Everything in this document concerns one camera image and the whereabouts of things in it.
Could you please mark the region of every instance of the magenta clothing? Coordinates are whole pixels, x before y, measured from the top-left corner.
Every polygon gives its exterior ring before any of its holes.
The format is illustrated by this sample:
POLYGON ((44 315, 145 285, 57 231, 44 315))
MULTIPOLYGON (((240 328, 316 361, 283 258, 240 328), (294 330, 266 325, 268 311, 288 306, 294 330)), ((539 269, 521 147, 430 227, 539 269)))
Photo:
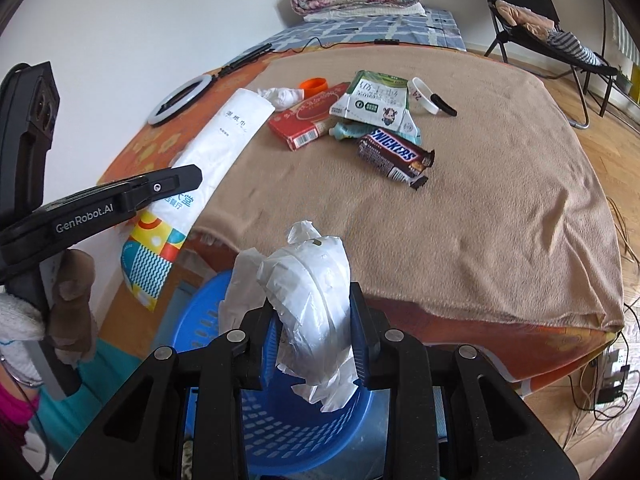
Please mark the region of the magenta clothing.
POLYGON ((33 416, 33 410, 38 409, 40 396, 31 401, 33 409, 24 400, 16 399, 0 385, 0 424, 8 432, 20 448, 26 444, 24 433, 28 429, 28 423, 33 416))

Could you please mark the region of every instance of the green and white carton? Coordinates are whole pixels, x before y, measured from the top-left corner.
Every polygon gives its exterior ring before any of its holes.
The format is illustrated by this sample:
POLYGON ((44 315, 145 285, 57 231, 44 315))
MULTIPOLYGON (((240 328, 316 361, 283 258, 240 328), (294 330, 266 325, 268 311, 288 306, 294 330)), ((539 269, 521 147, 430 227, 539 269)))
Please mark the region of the green and white carton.
POLYGON ((334 116, 381 126, 392 132, 417 136, 409 113, 407 80, 360 70, 347 91, 330 108, 334 116))

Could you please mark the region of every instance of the potted plant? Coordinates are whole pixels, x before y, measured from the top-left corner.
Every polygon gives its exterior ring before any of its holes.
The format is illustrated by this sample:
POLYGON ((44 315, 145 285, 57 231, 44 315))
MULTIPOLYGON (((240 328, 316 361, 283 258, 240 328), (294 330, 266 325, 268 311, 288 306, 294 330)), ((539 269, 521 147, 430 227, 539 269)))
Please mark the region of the potted plant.
POLYGON ((616 86, 624 95, 629 95, 631 92, 631 80, 622 72, 618 67, 618 74, 616 75, 616 86))

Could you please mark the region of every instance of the black folding chair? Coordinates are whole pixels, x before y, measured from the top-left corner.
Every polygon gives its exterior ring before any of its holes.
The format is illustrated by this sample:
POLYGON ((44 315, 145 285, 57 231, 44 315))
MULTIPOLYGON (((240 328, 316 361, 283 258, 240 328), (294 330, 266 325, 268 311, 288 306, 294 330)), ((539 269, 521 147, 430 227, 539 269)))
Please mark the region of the black folding chair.
MULTIPOLYGON (((489 9, 491 10, 491 18, 494 22, 495 29, 495 40, 489 47, 489 49, 484 53, 484 56, 489 56, 492 51, 495 49, 497 45, 500 46, 500 50, 502 52, 502 60, 505 63, 509 62, 507 58, 507 52, 504 48, 504 44, 512 41, 513 43, 519 44, 524 48, 532 50, 533 52, 537 52, 538 54, 542 54, 543 56, 550 57, 552 59, 567 63, 570 69, 567 72, 563 72, 557 76, 545 76, 548 79, 558 79, 572 73, 574 75, 575 85, 578 89, 578 94, 580 95, 580 101, 582 102, 582 110, 584 111, 584 123, 578 123, 567 117, 567 120, 574 128, 579 128, 581 130, 589 127, 589 112, 587 110, 587 103, 584 99, 584 92, 587 91, 589 86, 589 79, 592 73, 602 76, 602 78, 607 82, 607 91, 604 96, 604 101, 602 102, 602 106, 600 107, 600 116, 604 115, 604 112, 607 108, 607 102, 609 101, 609 95, 611 94, 611 88, 613 86, 613 78, 617 75, 618 69, 612 67, 607 63, 607 61, 598 56, 600 60, 603 62, 600 66, 589 65, 586 64, 575 57, 569 56, 568 54, 553 48, 546 44, 544 41, 540 40, 533 34, 531 34, 525 27, 521 25, 517 25, 515 27, 511 27, 504 18, 500 15, 500 13, 495 8, 495 2, 497 0, 487 0, 489 4, 489 9), (584 80, 584 88, 580 85, 580 81, 578 79, 578 75, 576 73, 576 69, 580 69, 583 72, 586 72, 585 80, 584 80)), ((551 0, 503 0, 510 4, 519 6, 519 7, 527 7, 531 9, 533 12, 537 14, 541 14, 546 18, 549 18, 555 23, 556 29, 560 29, 560 19, 558 18, 558 13, 556 12, 556 8, 551 0)))

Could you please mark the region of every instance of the red box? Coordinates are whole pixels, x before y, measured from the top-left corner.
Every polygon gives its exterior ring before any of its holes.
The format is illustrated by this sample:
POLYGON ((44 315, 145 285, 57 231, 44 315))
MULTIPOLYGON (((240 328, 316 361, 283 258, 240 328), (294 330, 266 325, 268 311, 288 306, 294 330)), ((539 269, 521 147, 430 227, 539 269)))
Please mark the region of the red box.
POLYGON ((329 108, 347 91, 350 83, 340 83, 269 119, 273 132, 297 150, 326 135, 340 117, 329 115, 329 108))

